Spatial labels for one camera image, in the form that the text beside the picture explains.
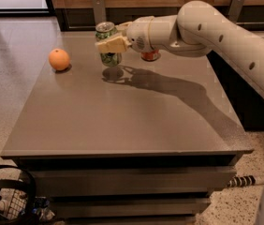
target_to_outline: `desk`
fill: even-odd
[[[94,42],[58,38],[72,68],[45,64],[1,157],[32,173],[57,217],[186,224],[252,152],[236,113],[206,57],[148,63],[130,51],[109,68]]]

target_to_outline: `orange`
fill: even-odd
[[[65,70],[69,66],[69,55],[65,50],[54,49],[49,53],[49,63],[57,71]]]

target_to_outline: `floor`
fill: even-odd
[[[0,18],[0,153],[60,35],[55,18]],[[264,176],[264,132],[247,132],[255,151],[238,162],[238,175]],[[0,164],[12,161],[0,158]],[[263,186],[226,188],[197,225],[254,224]]]

